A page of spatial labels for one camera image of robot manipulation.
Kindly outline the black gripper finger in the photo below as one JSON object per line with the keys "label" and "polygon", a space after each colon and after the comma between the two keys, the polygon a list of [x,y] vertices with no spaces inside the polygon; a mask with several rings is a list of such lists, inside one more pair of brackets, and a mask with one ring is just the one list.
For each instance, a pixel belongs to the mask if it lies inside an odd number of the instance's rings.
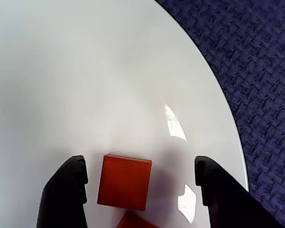
{"label": "black gripper finger", "polygon": [[281,228],[225,169],[207,156],[195,158],[195,182],[212,228]]}
{"label": "black gripper finger", "polygon": [[85,159],[66,160],[43,188],[38,210],[38,228],[86,228],[83,205],[87,203],[88,176]]}

